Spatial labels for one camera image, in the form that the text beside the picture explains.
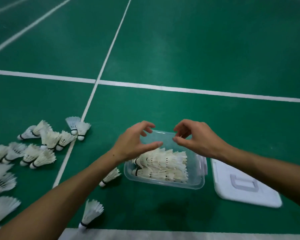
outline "green court floor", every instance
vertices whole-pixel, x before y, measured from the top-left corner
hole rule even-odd
[[[14,1],[2,0],[0,7]],[[0,13],[0,44],[63,1],[27,0]],[[56,131],[67,130],[64,119],[82,116],[92,97],[85,117],[92,127],[75,143],[60,182],[142,120],[167,132],[184,118],[204,121],[233,146],[300,165],[300,102],[235,94],[300,99],[300,0],[71,0],[0,50],[0,70],[12,72],[0,75],[0,144],[16,141],[42,119]],[[16,163],[18,185],[5,195],[22,204],[3,223],[52,188],[67,149],[56,154],[54,164],[36,170]],[[219,198],[209,160],[200,190],[143,184],[122,175],[89,198],[105,208],[92,228],[300,234],[300,207],[284,196],[280,209]],[[82,206],[69,228],[78,226],[83,211]]]

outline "plastic storage box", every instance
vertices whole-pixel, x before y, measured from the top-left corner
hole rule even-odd
[[[154,130],[151,134],[147,133],[146,137],[140,136],[140,140],[143,144],[148,144],[154,141],[162,141],[163,146],[166,150],[172,149],[174,152],[183,152],[185,151],[187,155],[187,169],[188,169],[188,182],[187,183],[180,183],[180,182],[173,182],[173,181],[161,181],[153,178],[144,178],[144,177],[137,177],[132,175],[132,170],[136,169],[136,165],[133,164],[131,161],[126,161],[124,163],[124,175],[133,181],[139,181],[149,184],[160,184],[160,185],[167,185],[179,188],[187,188],[198,190],[204,186],[204,176],[208,174],[208,167],[207,167],[207,159],[202,157],[189,149],[179,146],[176,144],[172,138],[175,136],[175,133],[169,133],[164,131]]]

